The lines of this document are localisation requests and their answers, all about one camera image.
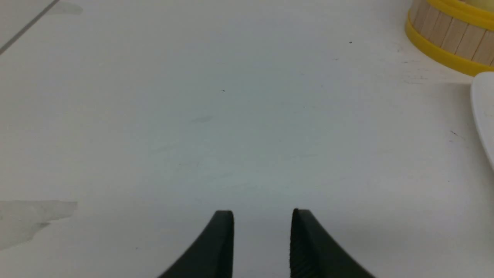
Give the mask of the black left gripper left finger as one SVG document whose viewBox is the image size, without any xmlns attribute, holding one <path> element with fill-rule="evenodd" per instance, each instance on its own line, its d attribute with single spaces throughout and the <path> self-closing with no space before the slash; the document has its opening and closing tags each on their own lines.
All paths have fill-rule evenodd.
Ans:
<svg viewBox="0 0 494 278">
<path fill-rule="evenodd" d="M 196 240 L 159 277 L 231 278 L 234 231 L 233 212 L 217 210 Z"/>
</svg>

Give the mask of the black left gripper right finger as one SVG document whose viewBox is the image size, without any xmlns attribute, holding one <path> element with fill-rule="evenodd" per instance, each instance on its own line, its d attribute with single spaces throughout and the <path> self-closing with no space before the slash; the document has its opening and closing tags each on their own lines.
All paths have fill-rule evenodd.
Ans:
<svg viewBox="0 0 494 278">
<path fill-rule="evenodd" d="M 290 234 L 291 278 L 372 278 L 310 210 L 295 208 Z"/>
</svg>

